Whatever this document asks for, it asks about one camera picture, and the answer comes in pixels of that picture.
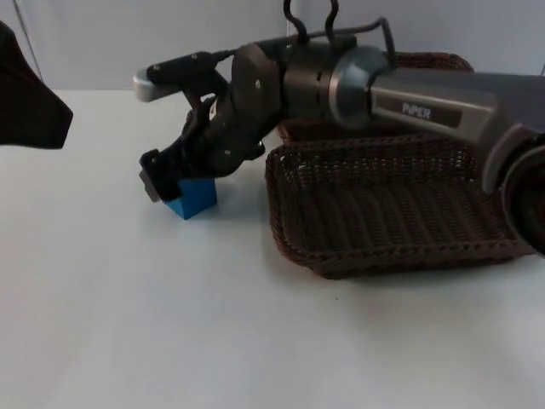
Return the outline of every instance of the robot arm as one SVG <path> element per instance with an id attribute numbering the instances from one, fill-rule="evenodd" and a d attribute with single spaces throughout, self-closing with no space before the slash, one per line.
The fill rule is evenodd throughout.
<path id="1" fill-rule="evenodd" d="M 215 65 L 229 55 L 228 84 Z M 261 139 L 282 119 L 315 119 L 358 130 L 385 118 L 472 145 L 484 191 L 502 188 L 514 230 L 545 254 L 545 221 L 537 228 L 539 212 L 528 205 L 545 187 L 545 78 L 397 68 L 391 54 L 358 46 L 355 37 L 329 43 L 282 38 L 167 65 L 164 77 L 159 64 L 135 78 L 137 95 L 147 95 L 142 100 L 178 89 L 193 108 L 171 147 L 141 159 L 141 176 L 153 200 L 183 195 L 179 180 L 233 173 L 264 153 Z M 208 94 L 215 97 L 202 102 Z"/>

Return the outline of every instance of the blue block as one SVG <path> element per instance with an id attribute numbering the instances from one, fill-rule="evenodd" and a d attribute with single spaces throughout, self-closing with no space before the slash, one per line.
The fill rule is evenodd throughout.
<path id="1" fill-rule="evenodd" d="M 191 219 L 218 203 L 215 181 L 180 181 L 178 183 L 183 197 L 172 202 L 164 202 L 179 217 Z"/>

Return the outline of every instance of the white wall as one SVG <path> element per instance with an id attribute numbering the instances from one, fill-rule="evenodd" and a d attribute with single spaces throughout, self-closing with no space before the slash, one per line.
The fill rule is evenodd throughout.
<path id="1" fill-rule="evenodd" d="M 36 65 L 32 59 L 32 54 L 23 32 L 23 27 L 21 26 L 19 18 L 17 17 L 17 13 L 15 13 L 15 7 L 11 0 L 0 0 L 0 20 L 7 24 L 9 28 L 15 32 L 17 43 L 19 43 L 19 46 L 26 57 L 26 61 L 31 68 L 36 71 Z"/>
<path id="2" fill-rule="evenodd" d="M 296 0 L 301 18 L 322 28 L 329 0 Z M 386 16 L 397 48 L 447 51 L 480 71 L 539 74 L 545 63 L 543 0 L 340 0 L 337 26 Z M 382 45 L 377 35 L 361 37 Z"/>
<path id="3" fill-rule="evenodd" d="M 17 1 L 56 89 L 129 88 L 153 62 L 285 33 L 278 0 Z"/>

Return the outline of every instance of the white tabletop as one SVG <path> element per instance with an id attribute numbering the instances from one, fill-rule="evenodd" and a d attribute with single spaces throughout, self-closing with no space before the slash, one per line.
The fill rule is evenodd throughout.
<path id="1" fill-rule="evenodd" d="M 182 98 L 61 95 L 65 150 L 0 149 L 2 409 L 545 407 L 543 261 L 316 278 L 276 250 L 263 160 L 189 222 L 149 201 Z"/>

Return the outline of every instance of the wicker basket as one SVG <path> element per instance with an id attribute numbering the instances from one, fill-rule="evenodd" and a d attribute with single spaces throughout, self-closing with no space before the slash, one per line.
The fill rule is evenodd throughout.
<path id="1" fill-rule="evenodd" d="M 433 68 L 436 70 L 451 71 L 469 71 L 472 72 L 471 65 L 459 55 L 447 53 L 398 53 L 399 66 L 405 68 Z M 313 132 L 296 132 L 301 125 L 313 127 Z M 305 142 L 305 141 L 328 141 L 336 137 L 334 130 L 336 127 L 329 124 L 301 121 L 300 119 L 288 119 L 283 121 L 278 127 L 277 132 L 286 144 Z M 380 121 L 372 124 L 364 133 L 347 132 L 345 137 L 361 137 L 367 135 L 404 135 L 410 133 L 407 127 L 392 124 L 387 121 Z"/>
<path id="2" fill-rule="evenodd" d="M 435 135 L 282 146 L 267 159 L 280 251 L 327 279 L 466 268 L 531 254 L 471 149 Z"/>

